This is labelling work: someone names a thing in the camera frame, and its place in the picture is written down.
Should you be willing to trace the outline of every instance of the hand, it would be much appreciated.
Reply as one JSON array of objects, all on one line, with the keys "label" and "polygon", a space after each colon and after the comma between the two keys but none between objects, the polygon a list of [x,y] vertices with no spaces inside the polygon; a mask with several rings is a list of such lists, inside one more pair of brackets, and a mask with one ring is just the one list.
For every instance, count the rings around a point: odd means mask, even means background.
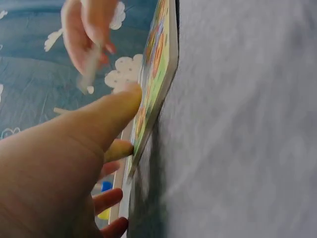
[{"label": "hand", "polygon": [[92,199],[100,177],[132,153],[115,139],[135,116],[138,84],[0,141],[0,237],[118,238],[120,218],[99,230],[95,215],[122,198],[113,189]]},{"label": "hand", "polygon": [[[109,25],[118,0],[66,0],[61,11],[63,38],[68,54],[77,68],[84,73],[84,60],[92,43],[102,42],[110,53],[115,47],[110,41]],[[108,63],[102,54],[100,64]]]}]

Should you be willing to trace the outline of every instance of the child's hand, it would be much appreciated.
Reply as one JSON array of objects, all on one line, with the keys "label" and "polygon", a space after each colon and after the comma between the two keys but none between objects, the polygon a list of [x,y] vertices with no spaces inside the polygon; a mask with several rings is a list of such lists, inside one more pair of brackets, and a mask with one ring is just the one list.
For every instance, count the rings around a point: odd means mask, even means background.
[{"label": "child's hand", "polygon": [[[84,60],[93,42],[114,53],[110,42],[109,25],[118,0],[67,0],[61,11],[63,37],[68,54],[80,73],[84,72]],[[101,63],[108,58],[102,54]]]}]

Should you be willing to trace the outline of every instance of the white stick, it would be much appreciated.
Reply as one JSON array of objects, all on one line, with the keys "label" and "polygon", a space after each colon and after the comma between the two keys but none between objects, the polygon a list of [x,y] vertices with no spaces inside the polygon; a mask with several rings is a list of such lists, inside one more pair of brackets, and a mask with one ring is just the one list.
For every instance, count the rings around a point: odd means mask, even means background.
[{"label": "white stick", "polygon": [[54,108],[53,111],[54,111],[55,113],[57,113],[57,114],[64,114],[64,113],[69,112],[69,110],[65,110],[65,109],[61,109],[61,108]]}]

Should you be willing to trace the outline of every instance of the book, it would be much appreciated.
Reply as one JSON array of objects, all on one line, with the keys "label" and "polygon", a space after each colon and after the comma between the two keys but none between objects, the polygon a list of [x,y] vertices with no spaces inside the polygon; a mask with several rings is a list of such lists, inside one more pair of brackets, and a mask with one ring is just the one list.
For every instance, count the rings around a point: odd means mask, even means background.
[{"label": "book", "polygon": [[128,158],[128,178],[132,178],[138,166],[177,65],[176,3],[175,0],[158,0],[140,70],[139,83],[143,96],[133,120],[131,142],[134,145],[134,155]]}]

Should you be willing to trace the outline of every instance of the blue object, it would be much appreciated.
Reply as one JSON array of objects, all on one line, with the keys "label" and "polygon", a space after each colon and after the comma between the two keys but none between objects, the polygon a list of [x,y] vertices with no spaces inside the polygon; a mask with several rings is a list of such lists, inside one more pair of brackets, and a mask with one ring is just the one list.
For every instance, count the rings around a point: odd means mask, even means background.
[{"label": "blue object", "polygon": [[101,192],[105,192],[110,189],[112,189],[112,183],[108,181],[104,181],[101,185]]}]

